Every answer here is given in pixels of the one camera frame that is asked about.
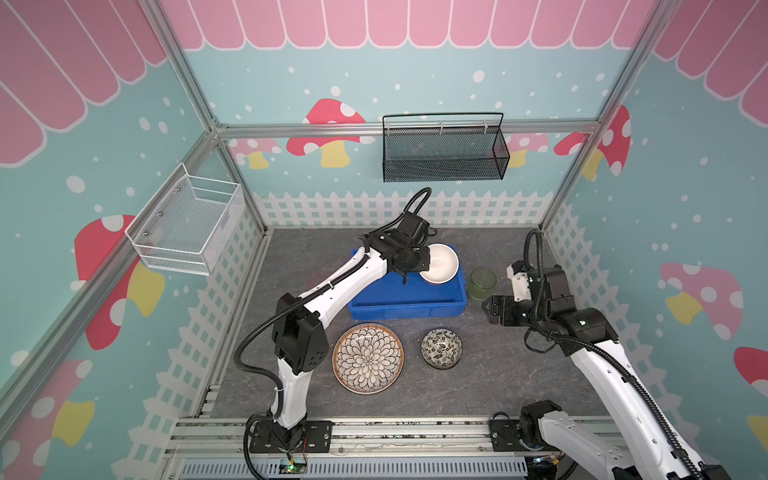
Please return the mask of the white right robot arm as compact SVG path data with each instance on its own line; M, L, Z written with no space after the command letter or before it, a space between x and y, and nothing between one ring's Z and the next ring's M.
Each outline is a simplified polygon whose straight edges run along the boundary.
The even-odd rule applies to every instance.
M595 308L580 309L565 271L547 268L543 234L530 230L523 257L511 266L512 292L492 295L482 309L492 324L538 334L581 371L618 428L619 449L583 427L550 400L520 410L514 427L522 447L556 449L597 479L725 479L679 434L636 375L619 336Z

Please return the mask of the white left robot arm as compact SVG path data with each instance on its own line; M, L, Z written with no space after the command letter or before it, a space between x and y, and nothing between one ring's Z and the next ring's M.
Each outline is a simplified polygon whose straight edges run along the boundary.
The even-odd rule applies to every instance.
M363 234L362 245L327 279L298 296L283 295L276 313L237 345L233 354L235 366L264 376L275 385L274 402L268 412L254 414L246 422L245 455L250 454L250 444L260 430L266 433L267 443L288 454L305 441L311 375L329 353L326 328L336 315L365 288L392 272L406 281L408 274L429 269L426 242L431 236L430 225L419 212L431 192L429 187L422 188L395 219ZM247 347L267 329L272 330L278 360L276 373L243 360Z

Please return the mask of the orange white ceramic bowl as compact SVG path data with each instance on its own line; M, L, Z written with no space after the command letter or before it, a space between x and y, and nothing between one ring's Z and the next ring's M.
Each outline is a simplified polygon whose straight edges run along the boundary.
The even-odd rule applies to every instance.
M419 275L432 285L450 282L459 271L460 261L455 250L445 244L431 244L429 248L428 268Z

